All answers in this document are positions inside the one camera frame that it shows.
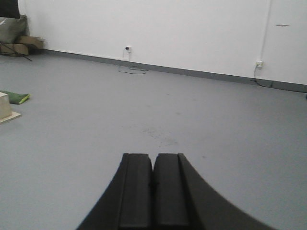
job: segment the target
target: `black rubber pad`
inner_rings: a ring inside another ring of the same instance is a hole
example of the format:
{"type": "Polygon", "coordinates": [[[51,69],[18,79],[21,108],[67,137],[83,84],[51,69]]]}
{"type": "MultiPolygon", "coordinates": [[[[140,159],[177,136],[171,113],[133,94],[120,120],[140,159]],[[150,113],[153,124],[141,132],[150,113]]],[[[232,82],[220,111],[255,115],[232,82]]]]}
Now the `black rubber pad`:
{"type": "Polygon", "coordinates": [[[125,153],[106,191],[77,230],[117,230],[129,154],[125,153]]]}
{"type": "Polygon", "coordinates": [[[155,227],[189,229],[177,154],[160,153],[153,172],[155,227]]]}
{"type": "Polygon", "coordinates": [[[218,194],[178,154],[191,225],[196,230],[273,230],[244,213],[218,194]]]}
{"type": "Polygon", "coordinates": [[[150,228],[152,171],[147,154],[129,154],[119,229],[150,228]]]}

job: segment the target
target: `power cord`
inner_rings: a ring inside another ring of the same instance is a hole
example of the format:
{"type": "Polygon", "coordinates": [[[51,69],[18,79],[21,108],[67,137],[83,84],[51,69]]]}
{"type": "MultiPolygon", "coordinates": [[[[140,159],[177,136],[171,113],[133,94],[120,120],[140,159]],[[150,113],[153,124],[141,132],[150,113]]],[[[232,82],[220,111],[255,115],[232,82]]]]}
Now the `power cord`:
{"type": "Polygon", "coordinates": [[[122,63],[124,62],[124,55],[125,55],[125,50],[123,50],[123,57],[122,57],[122,62],[121,64],[118,66],[118,72],[120,73],[128,73],[128,74],[135,74],[135,75],[140,75],[140,74],[146,74],[146,72],[148,71],[147,69],[141,69],[137,66],[131,66],[129,67],[130,70],[134,70],[134,71],[140,71],[140,72],[127,72],[127,71],[122,71],[121,67],[122,67],[122,63]]]}
{"type": "Polygon", "coordinates": [[[295,90],[287,90],[287,89],[280,89],[280,88],[275,88],[273,87],[274,85],[274,81],[272,80],[271,81],[271,85],[270,86],[265,86],[265,85],[261,85],[259,82],[258,82],[258,79],[256,78],[256,70],[257,70],[257,67],[258,66],[261,66],[260,64],[257,64],[255,66],[255,69],[254,69],[254,79],[251,80],[253,82],[255,82],[257,85],[261,86],[261,87],[264,87],[264,88],[272,88],[272,89],[277,89],[277,90],[285,90],[285,91],[292,91],[292,92],[302,92],[302,91],[295,91],[295,90]]]}
{"type": "MultiPolygon", "coordinates": [[[[14,54],[21,55],[21,56],[22,56],[22,57],[24,57],[25,59],[27,59],[27,60],[29,60],[29,61],[32,61],[30,58],[26,57],[26,55],[21,54],[21,53],[18,53],[16,50],[14,50],[14,49],[10,48],[10,47],[9,47],[9,46],[7,46],[6,44],[4,44],[4,43],[0,42],[0,45],[2,45],[2,46],[4,46],[4,47],[8,48],[8,49],[9,49],[9,50],[11,50],[11,51],[13,51],[13,52],[14,52],[14,54]]],[[[12,53],[1,53],[1,54],[2,54],[2,55],[4,55],[4,56],[6,56],[6,55],[8,55],[8,54],[12,54],[12,53]]]]}

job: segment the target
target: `wooden board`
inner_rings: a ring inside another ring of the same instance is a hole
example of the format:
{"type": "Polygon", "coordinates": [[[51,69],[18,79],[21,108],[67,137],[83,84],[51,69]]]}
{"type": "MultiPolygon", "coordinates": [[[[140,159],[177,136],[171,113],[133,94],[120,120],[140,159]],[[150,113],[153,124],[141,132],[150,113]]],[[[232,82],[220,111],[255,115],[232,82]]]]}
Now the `wooden board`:
{"type": "Polygon", "coordinates": [[[0,119],[0,124],[4,123],[4,122],[7,122],[7,121],[10,121],[10,120],[13,120],[15,118],[18,118],[20,117],[21,114],[17,113],[17,112],[12,112],[12,115],[11,116],[7,116],[3,119],[0,119]]]}

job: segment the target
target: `white pipe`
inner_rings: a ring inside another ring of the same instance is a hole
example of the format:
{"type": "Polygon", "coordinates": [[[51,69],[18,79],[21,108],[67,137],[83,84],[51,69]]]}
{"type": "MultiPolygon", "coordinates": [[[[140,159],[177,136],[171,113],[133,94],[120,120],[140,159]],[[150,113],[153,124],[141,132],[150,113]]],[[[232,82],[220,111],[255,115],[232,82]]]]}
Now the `white pipe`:
{"type": "Polygon", "coordinates": [[[264,29],[263,37],[262,37],[262,44],[261,44],[261,51],[260,51],[259,60],[262,60],[262,58],[263,58],[263,50],[264,50],[265,41],[266,41],[267,33],[268,33],[271,8],[272,8],[272,0],[269,0],[268,1],[268,11],[267,11],[267,14],[266,14],[266,19],[265,19],[266,23],[265,23],[265,29],[264,29]]]}

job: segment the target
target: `cardboard box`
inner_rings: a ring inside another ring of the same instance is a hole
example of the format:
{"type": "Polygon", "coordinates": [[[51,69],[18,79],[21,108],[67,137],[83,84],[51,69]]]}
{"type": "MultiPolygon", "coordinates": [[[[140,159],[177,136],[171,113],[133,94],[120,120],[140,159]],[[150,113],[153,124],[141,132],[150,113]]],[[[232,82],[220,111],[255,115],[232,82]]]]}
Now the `cardboard box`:
{"type": "Polygon", "coordinates": [[[39,37],[30,37],[30,36],[20,36],[16,43],[24,44],[29,49],[43,49],[44,48],[44,42],[42,41],[42,38],[39,37]]]}
{"type": "Polygon", "coordinates": [[[28,55],[29,50],[28,47],[26,47],[23,44],[5,44],[5,45],[0,45],[0,53],[9,56],[18,57],[22,55],[28,55]]]}
{"type": "Polygon", "coordinates": [[[0,92],[0,119],[12,115],[12,109],[9,102],[9,96],[0,92]]]}

